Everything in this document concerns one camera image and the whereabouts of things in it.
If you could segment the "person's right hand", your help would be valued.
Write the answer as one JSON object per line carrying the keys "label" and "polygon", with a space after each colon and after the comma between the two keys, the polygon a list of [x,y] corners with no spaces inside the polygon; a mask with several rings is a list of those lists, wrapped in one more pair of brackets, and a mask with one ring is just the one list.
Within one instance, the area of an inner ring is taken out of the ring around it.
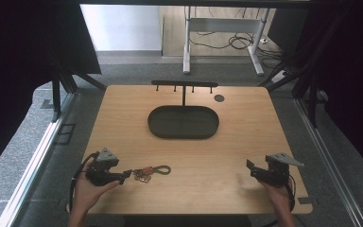
{"label": "person's right hand", "polygon": [[282,187],[275,187],[267,183],[261,182],[265,188],[268,199],[272,204],[274,213],[277,218],[290,218],[292,216],[290,211],[290,198],[287,189]]}

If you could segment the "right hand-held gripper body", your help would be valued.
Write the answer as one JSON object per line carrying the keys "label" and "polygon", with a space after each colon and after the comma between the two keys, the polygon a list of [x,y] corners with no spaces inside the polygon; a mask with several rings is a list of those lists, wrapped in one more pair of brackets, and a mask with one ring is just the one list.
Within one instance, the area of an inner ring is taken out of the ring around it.
{"label": "right hand-held gripper body", "polygon": [[254,170],[254,177],[258,181],[276,187],[288,184],[290,166],[304,167],[303,163],[284,152],[267,155],[265,161],[268,164],[268,168],[263,169],[257,167]]}

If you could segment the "white metal desk frame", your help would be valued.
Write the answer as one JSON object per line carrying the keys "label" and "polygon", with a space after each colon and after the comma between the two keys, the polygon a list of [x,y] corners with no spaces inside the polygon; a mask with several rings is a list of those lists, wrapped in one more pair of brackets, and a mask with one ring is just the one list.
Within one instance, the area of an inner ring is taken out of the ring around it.
{"label": "white metal desk frame", "polygon": [[221,19],[221,18],[192,18],[191,8],[185,12],[185,35],[182,55],[182,71],[190,73],[190,33],[191,32],[221,32],[221,33],[251,33],[253,44],[247,47],[251,62],[258,76],[264,75],[263,67],[258,60],[256,52],[265,29],[269,9],[263,9],[259,19]]}

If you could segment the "white power strip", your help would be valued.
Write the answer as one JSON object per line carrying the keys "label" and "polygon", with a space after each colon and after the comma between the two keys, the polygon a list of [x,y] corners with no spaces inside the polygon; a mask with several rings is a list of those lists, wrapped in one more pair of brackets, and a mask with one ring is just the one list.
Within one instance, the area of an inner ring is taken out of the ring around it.
{"label": "white power strip", "polygon": [[285,78],[286,76],[288,76],[289,73],[285,70],[280,71],[279,73],[277,73],[272,79],[271,82],[272,83],[276,83],[278,81],[280,81],[281,79]]}

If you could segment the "aluminium rail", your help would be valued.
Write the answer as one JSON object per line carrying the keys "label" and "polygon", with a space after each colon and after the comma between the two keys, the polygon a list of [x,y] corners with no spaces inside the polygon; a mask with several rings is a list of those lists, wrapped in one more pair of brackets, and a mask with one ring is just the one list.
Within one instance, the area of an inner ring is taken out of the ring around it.
{"label": "aluminium rail", "polygon": [[304,102],[299,99],[294,99],[294,103],[354,227],[363,227],[363,213],[351,189],[338,170],[318,128],[309,120],[307,116],[308,111],[306,110]]}
{"label": "aluminium rail", "polygon": [[66,95],[61,103],[62,114],[55,121],[48,124],[42,140],[34,151],[20,181],[17,183],[8,203],[0,216],[0,227],[12,227],[16,220],[29,189],[35,181],[39,169],[43,164],[43,160],[50,147],[53,144],[56,134],[58,133],[64,118],[68,115],[70,103],[73,101],[74,95]]}

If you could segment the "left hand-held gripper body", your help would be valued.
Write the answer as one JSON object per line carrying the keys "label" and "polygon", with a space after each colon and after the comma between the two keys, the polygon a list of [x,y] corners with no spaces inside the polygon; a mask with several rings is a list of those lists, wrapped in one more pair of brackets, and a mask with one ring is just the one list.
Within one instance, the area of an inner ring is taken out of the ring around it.
{"label": "left hand-held gripper body", "polygon": [[87,168],[85,176],[96,186],[119,181],[119,174],[110,172],[110,169],[117,166],[118,162],[119,160],[110,150],[103,148]]}

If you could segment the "dark curtain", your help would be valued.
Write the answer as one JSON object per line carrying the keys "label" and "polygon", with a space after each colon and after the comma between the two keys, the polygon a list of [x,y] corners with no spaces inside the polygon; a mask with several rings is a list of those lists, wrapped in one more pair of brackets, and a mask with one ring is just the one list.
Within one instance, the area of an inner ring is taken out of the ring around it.
{"label": "dark curtain", "polygon": [[0,0],[0,156],[36,88],[61,72],[101,72],[80,2]]}
{"label": "dark curtain", "polygon": [[[326,112],[363,157],[363,0],[346,0],[344,18],[322,51],[313,74],[326,93]],[[333,20],[328,6],[277,9],[268,36],[302,67]]]}

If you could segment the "person's left hand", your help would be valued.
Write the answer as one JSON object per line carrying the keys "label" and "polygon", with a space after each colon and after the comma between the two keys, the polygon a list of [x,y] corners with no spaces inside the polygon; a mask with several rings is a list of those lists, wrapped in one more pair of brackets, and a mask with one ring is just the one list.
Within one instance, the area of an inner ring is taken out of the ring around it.
{"label": "person's left hand", "polygon": [[96,186],[92,184],[85,177],[85,171],[91,162],[92,161],[88,161],[85,164],[85,167],[78,176],[72,202],[72,211],[84,210],[88,212],[105,192],[112,190],[119,185],[118,181],[107,183],[103,186]]}

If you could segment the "black metal stand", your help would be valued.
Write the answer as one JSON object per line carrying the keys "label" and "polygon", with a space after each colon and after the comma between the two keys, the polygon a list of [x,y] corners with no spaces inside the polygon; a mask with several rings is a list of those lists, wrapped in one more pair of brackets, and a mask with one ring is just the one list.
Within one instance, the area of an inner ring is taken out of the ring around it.
{"label": "black metal stand", "polygon": [[[271,71],[265,81],[260,83],[272,92],[290,81],[296,80],[291,94],[303,97],[309,92],[308,118],[316,127],[316,66],[326,47],[324,37],[328,34],[332,15],[328,9],[277,9],[270,26],[270,38],[284,51],[282,61]],[[285,70],[288,76],[276,83],[271,79]]]}
{"label": "black metal stand", "polygon": [[107,86],[98,80],[92,78],[87,73],[81,73],[75,71],[71,73],[69,70],[65,70],[60,64],[54,69],[52,74],[52,97],[53,97],[53,122],[57,122],[62,114],[61,110],[61,88],[67,93],[74,94],[78,86],[73,78],[73,75],[83,79],[94,87],[101,91],[105,91]]}

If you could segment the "black key holder stand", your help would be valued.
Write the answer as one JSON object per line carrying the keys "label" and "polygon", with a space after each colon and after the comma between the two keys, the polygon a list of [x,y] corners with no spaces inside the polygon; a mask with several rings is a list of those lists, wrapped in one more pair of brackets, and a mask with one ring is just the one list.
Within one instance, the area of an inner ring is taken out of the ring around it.
{"label": "black key holder stand", "polygon": [[152,110],[147,118],[149,131],[164,139],[207,139],[214,136],[219,126],[218,114],[205,106],[186,104],[186,88],[208,87],[210,93],[218,86],[216,82],[153,80],[152,85],[182,88],[181,105],[163,105]]}

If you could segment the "keychain with green loop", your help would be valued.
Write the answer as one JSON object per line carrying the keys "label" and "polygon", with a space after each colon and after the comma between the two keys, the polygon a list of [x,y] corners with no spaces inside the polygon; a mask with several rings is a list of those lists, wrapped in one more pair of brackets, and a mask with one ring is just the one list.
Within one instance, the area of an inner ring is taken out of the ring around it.
{"label": "keychain with green loop", "polygon": [[171,173],[170,166],[147,166],[144,168],[134,169],[132,171],[134,179],[141,183],[148,183],[152,175],[157,173],[161,175],[168,175]]}

